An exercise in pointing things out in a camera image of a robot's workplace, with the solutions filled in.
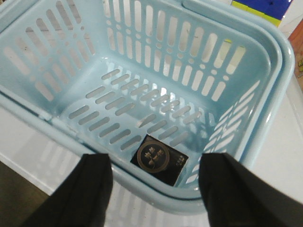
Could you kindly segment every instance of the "shopping basket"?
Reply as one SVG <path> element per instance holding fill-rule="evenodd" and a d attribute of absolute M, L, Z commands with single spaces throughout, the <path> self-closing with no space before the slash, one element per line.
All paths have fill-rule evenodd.
<path fill-rule="evenodd" d="M 276 28 L 211 0 L 8 0 L 0 32 L 1 104 L 176 213 L 203 211 L 203 153 L 253 164 L 293 73 Z M 188 157 L 174 186 L 130 162 L 146 135 Z"/>

